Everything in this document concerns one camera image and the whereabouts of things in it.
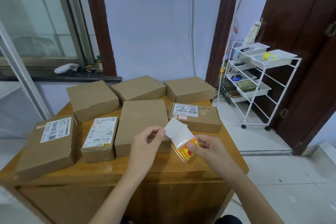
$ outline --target wooden table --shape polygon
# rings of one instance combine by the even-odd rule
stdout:
[[[171,101],[165,96],[166,108]],[[209,100],[195,104],[208,105]],[[68,103],[57,116],[73,113]],[[121,109],[102,117],[120,116]],[[93,120],[78,125],[77,163],[38,179],[21,182],[15,175],[19,152],[0,171],[0,184],[45,223],[88,223],[126,170],[128,157],[84,163],[80,149]],[[249,171],[244,159],[222,126],[219,137],[238,166]],[[129,202],[126,215],[136,223],[212,223],[222,214],[233,190],[198,156],[188,163],[170,153],[157,154],[154,164]]]

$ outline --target black window sill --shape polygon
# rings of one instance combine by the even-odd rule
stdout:
[[[54,68],[27,68],[34,82],[95,82],[104,80],[107,83],[121,82],[122,77],[107,77],[101,72],[74,72],[72,70],[55,74]],[[0,67],[0,81],[15,82],[18,81],[13,70],[10,67]]]

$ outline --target bottle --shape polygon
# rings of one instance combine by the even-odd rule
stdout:
[[[97,56],[97,62],[98,62],[98,66],[99,66],[99,71],[103,72],[103,64],[102,64],[102,61],[100,59],[100,55]]]

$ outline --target person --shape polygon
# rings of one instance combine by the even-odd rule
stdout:
[[[151,168],[164,135],[164,128],[153,126],[134,137],[124,175],[89,224],[120,223],[133,193]],[[233,188],[251,224],[284,224],[258,188],[233,161],[219,138],[208,135],[195,137],[202,147],[187,143],[187,148],[201,157]],[[241,221],[232,215],[226,215],[215,222],[224,223],[241,224]]]

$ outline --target left hand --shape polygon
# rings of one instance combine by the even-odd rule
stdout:
[[[154,139],[148,142],[150,139],[148,137],[154,133],[156,133]],[[153,126],[137,134],[131,144],[131,153],[126,172],[142,181],[154,162],[156,152],[165,133],[164,128]]]

